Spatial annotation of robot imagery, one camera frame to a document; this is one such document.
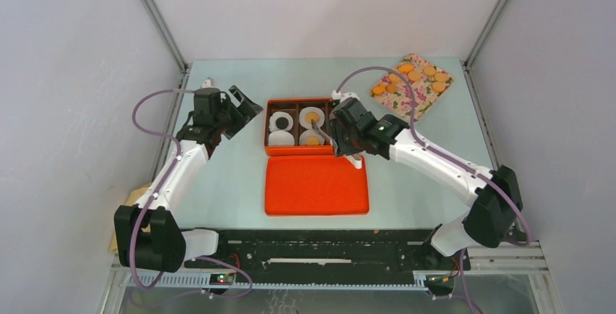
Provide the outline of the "metal tongs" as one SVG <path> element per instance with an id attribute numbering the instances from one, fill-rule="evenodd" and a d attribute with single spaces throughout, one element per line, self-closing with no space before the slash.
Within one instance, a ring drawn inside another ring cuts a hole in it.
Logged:
<path id="1" fill-rule="evenodd" d="M 314 132 L 324 138 L 326 142 L 328 142 L 332 148 L 334 156 L 337 158 L 345 158 L 351 165 L 353 165 L 356 169 L 363 168 L 363 157 L 360 154 L 343 154 L 340 151 L 340 148 L 336 144 L 336 141 L 325 131 L 323 131 L 316 123 L 316 121 L 311 121 L 311 127 Z"/>

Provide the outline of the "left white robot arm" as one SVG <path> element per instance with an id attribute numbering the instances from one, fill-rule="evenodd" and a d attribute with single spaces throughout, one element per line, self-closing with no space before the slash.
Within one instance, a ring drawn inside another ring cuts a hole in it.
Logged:
<path id="1" fill-rule="evenodd" d="M 263 108 L 236 86 L 227 91 L 203 86 L 191 94 L 193 110 L 169 138 L 174 149 L 161 172 L 133 204 L 115 211 L 118 257 L 124 267 L 174 273 L 193 258 L 202 257 L 215 268 L 230 258 L 216 231 L 183 231 L 174 212 L 222 138 L 233 138 Z"/>

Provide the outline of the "black sandwich cookie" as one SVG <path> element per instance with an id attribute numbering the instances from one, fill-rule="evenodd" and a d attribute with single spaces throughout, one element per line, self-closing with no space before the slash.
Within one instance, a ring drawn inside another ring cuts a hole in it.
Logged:
<path id="1" fill-rule="evenodd" d="M 285 130 L 289 125 L 289 121 L 287 118 L 280 117 L 275 120 L 275 126 L 278 129 Z"/>

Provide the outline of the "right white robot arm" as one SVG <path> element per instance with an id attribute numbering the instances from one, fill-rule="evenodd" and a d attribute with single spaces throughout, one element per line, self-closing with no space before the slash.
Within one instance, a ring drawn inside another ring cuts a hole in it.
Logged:
<path id="1" fill-rule="evenodd" d="M 493 170 L 464 161 L 420 136 L 401 118 L 387 114 L 377 119 L 357 98 L 338 103 L 328 126 L 336 156 L 355 161 L 367 153 L 404 164 L 445 186 L 470 208 L 433 229 L 422 250 L 430 268 L 444 267 L 469 246 L 498 247 L 523 209 L 512 169 Z"/>

